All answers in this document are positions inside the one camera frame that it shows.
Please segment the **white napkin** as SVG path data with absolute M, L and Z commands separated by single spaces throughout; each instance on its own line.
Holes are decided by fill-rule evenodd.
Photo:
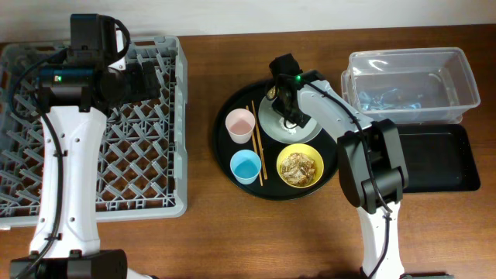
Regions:
M 294 124 L 291 121 L 288 121 L 287 119 L 282 119 L 281 125 L 282 125 L 282 129 L 287 133 L 290 133 L 291 135 L 297 132 L 298 125 Z

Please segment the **pink plastic cup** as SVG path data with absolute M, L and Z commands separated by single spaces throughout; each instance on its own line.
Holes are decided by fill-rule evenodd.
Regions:
M 226 128 L 234 143 L 247 143 L 253 134 L 255 117 L 252 112 L 244 108 L 232 110 L 225 120 Z

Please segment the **yellow bowl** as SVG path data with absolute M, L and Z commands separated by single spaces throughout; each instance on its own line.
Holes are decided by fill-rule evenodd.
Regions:
M 315 161 L 315 167 L 316 167 L 316 172 L 315 172 L 315 176 L 314 176 L 314 179 L 313 181 L 304 186 L 304 187 L 297 187 L 297 186 L 293 186 L 293 185 L 290 185 L 288 182 L 286 182 L 282 176 L 280 175 L 280 166 L 281 166 L 281 163 L 282 161 L 287 158 L 291 153 L 304 153 L 306 154 L 307 156 L 311 157 L 314 161 Z M 325 170 L 325 165 L 324 165 L 324 161 L 322 159 L 322 156 L 320 155 L 320 153 L 317 151 L 317 149 L 315 149 L 314 147 L 312 146 L 309 146 L 307 144 L 303 144 L 303 143 L 295 143 L 295 144 L 291 144 L 291 145 L 288 145 L 286 146 L 278 155 L 277 157 L 277 163 L 276 163 L 276 170 L 277 170 L 277 173 L 279 175 L 279 177 L 282 179 L 282 181 L 287 184 L 288 186 L 290 187 L 293 187 L 293 188 L 310 188 L 314 185 L 317 184 L 317 182 L 320 180 L 320 178 L 322 177 L 323 175 L 323 172 Z

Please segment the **gold snack wrapper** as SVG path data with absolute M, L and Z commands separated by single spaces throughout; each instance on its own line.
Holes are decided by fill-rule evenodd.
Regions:
M 269 100 L 273 100 L 273 99 L 276 98 L 275 87 L 272 87 L 271 89 L 268 90 L 268 92 L 267 92 L 267 98 Z

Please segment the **blue plastic cup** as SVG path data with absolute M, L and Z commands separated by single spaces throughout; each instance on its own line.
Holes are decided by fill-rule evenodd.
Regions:
M 252 150 L 240 150 L 234 153 L 229 166 L 235 179 L 240 184 L 248 185 L 258 178 L 261 159 Z

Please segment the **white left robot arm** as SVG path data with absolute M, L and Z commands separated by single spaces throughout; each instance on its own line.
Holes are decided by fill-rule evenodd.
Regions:
M 10 263 L 12 278 L 135 278 L 123 250 L 102 250 L 96 222 L 98 155 L 109 114 L 155 99 L 160 82 L 150 62 L 116 64 L 129 30 L 107 15 L 73 14 L 68 48 L 33 65 L 30 93 L 43 126 L 40 214 L 27 257 Z

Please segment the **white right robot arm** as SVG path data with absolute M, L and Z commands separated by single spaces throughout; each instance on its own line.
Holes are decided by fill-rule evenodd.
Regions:
M 364 278 L 403 278 L 398 213 L 408 171 L 396 125 L 375 121 L 346 103 L 318 71 L 303 71 L 291 54 L 269 65 L 267 99 L 288 128 L 316 121 L 336 141 L 339 183 L 356 208 Z

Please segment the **food scraps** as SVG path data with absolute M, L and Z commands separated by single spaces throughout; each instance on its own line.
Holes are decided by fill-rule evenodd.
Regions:
M 280 175 L 290 185 L 304 187 L 315 176 L 315 161 L 304 153 L 291 153 L 280 166 Z

